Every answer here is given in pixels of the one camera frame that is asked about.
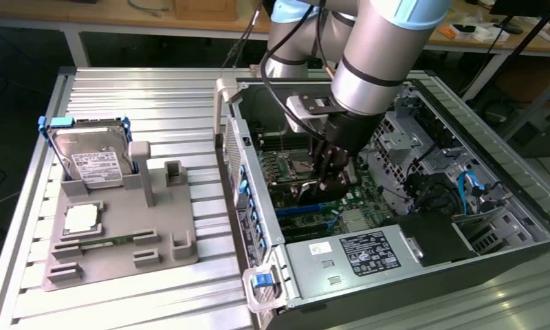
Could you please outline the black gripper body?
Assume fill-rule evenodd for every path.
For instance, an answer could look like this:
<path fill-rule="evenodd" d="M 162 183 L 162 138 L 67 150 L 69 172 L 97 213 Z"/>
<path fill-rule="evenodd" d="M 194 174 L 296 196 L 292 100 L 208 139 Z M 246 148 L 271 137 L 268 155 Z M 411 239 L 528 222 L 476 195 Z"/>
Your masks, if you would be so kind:
<path fill-rule="evenodd" d="M 356 155 L 368 143 L 382 119 L 383 114 L 358 115 L 348 111 L 330 114 L 324 123 L 324 139 L 348 155 Z"/>

